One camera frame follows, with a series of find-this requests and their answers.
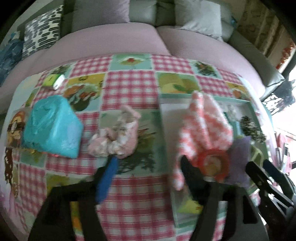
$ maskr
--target tablecloth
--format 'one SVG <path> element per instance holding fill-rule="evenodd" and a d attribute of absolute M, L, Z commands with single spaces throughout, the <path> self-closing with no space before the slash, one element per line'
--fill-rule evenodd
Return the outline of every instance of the tablecloth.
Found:
<path fill-rule="evenodd" d="M 45 77 L 53 72 L 66 76 L 62 86 L 56 91 L 42 88 Z M 68 99 L 84 125 L 81 149 L 78 158 L 69 159 L 11 151 L 1 144 L 0 196 L 5 210 L 17 228 L 28 235 L 53 186 L 77 183 L 105 164 L 105 158 L 87 153 L 88 141 L 99 128 L 112 126 L 120 106 L 128 104 L 142 115 L 139 144 L 132 156 L 120 162 L 109 195 L 97 208 L 102 227 L 108 240 L 188 240 L 190 230 L 180 233 L 174 228 L 159 94 L 199 90 L 253 101 L 243 82 L 235 73 L 199 61 L 135 53 L 88 58 L 28 77 L 14 94 L 1 143 L 14 110 L 32 107 L 38 100 L 58 94 Z M 10 164 L 6 169 L 5 161 Z M 6 182 L 7 173 L 12 178 Z M 78 216 L 77 205 L 72 203 L 77 240 L 83 240 Z M 213 240 L 221 239 L 223 226 L 221 218 Z"/>

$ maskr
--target patterned pillow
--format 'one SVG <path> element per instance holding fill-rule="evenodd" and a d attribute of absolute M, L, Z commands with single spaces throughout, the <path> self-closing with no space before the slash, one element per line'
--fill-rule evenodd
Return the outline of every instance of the patterned pillow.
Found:
<path fill-rule="evenodd" d="M 22 59 L 40 49 L 51 47 L 60 38 L 63 5 L 27 23 Z"/>

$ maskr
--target throw pillow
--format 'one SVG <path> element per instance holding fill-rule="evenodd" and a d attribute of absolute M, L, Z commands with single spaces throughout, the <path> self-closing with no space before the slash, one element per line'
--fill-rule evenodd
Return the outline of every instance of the throw pillow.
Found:
<path fill-rule="evenodd" d="M 72 32 L 98 25 L 129 22 L 130 0 L 76 0 Z"/>
<path fill-rule="evenodd" d="M 51 47 L 60 38 L 59 26 L 63 5 L 27 23 L 22 59 L 40 49 Z"/>
<path fill-rule="evenodd" d="M 222 39 L 224 42 L 227 43 L 233 33 L 234 27 L 232 27 L 230 24 L 224 21 L 222 21 L 221 23 L 222 23 Z"/>
<path fill-rule="evenodd" d="M 134 23 L 147 23 L 155 25 L 156 2 L 154 0 L 131 0 L 130 1 L 130 21 Z"/>
<path fill-rule="evenodd" d="M 232 19 L 231 4 L 226 3 L 223 0 L 207 0 L 207 1 L 219 4 L 221 9 L 221 20 L 228 24 L 231 24 L 231 19 Z"/>
<path fill-rule="evenodd" d="M 156 26 L 175 26 L 175 5 L 171 3 L 158 2 Z"/>
<path fill-rule="evenodd" d="M 220 5 L 201 0 L 175 0 L 176 25 L 179 29 L 190 30 L 222 39 Z"/>

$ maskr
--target red tape roll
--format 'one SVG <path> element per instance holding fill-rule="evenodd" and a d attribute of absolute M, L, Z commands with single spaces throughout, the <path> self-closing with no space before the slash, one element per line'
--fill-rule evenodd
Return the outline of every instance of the red tape roll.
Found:
<path fill-rule="evenodd" d="M 228 156 L 227 152 L 223 151 L 223 150 L 218 150 L 218 149 L 211 149 L 211 150 L 206 150 L 206 151 L 202 152 L 198 156 L 197 165 L 198 165 L 200 171 L 202 172 L 202 174 L 205 176 L 207 175 L 207 171 L 205 168 L 205 166 L 206 166 L 205 160 L 206 160 L 206 157 L 208 157 L 208 156 L 217 156 L 220 159 L 221 171 L 213 177 L 217 182 L 223 181 L 223 179 L 225 177 L 227 177 L 227 175 L 229 173 L 229 156 Z"/>

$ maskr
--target sofa cushion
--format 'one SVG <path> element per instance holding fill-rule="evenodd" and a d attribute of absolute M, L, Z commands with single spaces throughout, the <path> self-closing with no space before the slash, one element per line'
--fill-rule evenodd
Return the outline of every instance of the sofa cushion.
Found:
<path fill-rule="evenodd" d="M 147 23 L 155 26 L 157 1 L 131 0 L 130 21 L 135 23 Z"/>
<path fill-rule="evenodd" d="M 130 0 L 76 0 L 72 32 L 113 23 L 129 22 Z"/>
<path fill-rule="evenodd" d="M 156 26 L 175 26 L 175 5 L 158 2 Z"/>
<path fill-rule="evenodd" d="M 221 20 L 228 24 L 231 24 L 231 17 L 232 17 L 231 4 L 226 3 L 223 0 L 207 0 L 207 1 L 219 4 L 221 9 Z"/>
<path fill-rule="evenodd" d="M 128 52 L 170 55 L 156 29 L 149 24 L 107 24 L 61 38 L 38 60 L 30 75 L 69 61 Z"/>
<path fill-rule="evenodd" d="M 269 60 L 238 31 L 234 31 L 229 44 L 239 51 L 257 70 L 266 87 L 280 84 L 284 77 Z"/>
<path fill-rule="evenodd" d="M 61 38 L 70 34 L 72 31 L 73 12 L 62 16 L 61 21 Z"/>
<path fill-rule="evenodd" d="M 222 39 L 223 41 L 228 42 L 233 33 L 234 27 L 224 21 L 221 21 L 221 25 L 222 25 Z"/>
<path fill-rule="evenodd" d="M 200 60 L 218 68 L 238 73 L 246 79 L 261 97 L 265 87 L 250 62 L 232 46 L 205 35 L 169 26 L 157 31 L 174 56 Z"/>
<path fill-rule="evenodd" d="M 180 29 L 221 39 L 220 5 L 201 0 L 175 0 L 176 25 Z"/>

